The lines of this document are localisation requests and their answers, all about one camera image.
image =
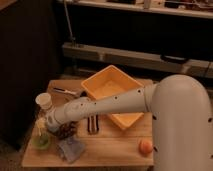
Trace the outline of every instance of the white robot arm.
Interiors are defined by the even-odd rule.
[[[79,98],[55,108],[46,124],[60,125],[91,115],[152,112],[155,171],[212,171],[213,124],[209,97],[195,79],[174,75],[157,85],[90,101]]]

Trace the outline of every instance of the wall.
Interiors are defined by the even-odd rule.
[[[60,74],[51,0],[19,0],[0,11],[0,137],[18,148],[34,98]]]

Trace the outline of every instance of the wooden tabletop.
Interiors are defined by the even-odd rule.
[[[53,104],[59,106],[73,98],[70,95],[52,91],[53,87],[69,90],[81,90],[82,80],[53,80],[48,90],[52,95]],[[139,80],[144,85],[152,83],[150,80]],[[142,138],[152,139],[151,114],[146,113],[132,127],[122,131],[107,116],[99,118],[99,133],[87,133],[87,120],[79,122],[77,137],[86,145],[84,153],[74,163],[69,164],[59,157],[57,151],[58,140],[52,136],[51,145],[47,150],[39,151],[33,148],[31,139],[38,133],[36,127],[26,148],[23,167],[92,167],[92,166],[152,166],[152,154],[142,156],[138,151],[138,144]]]

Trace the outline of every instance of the orange plastic tray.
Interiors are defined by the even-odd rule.
[[[81,83],[88,97],[98,100],[143,86],[141,83],[110,65]],[[109,118],[122,130],[129,128],[143,113],[109,114]]]

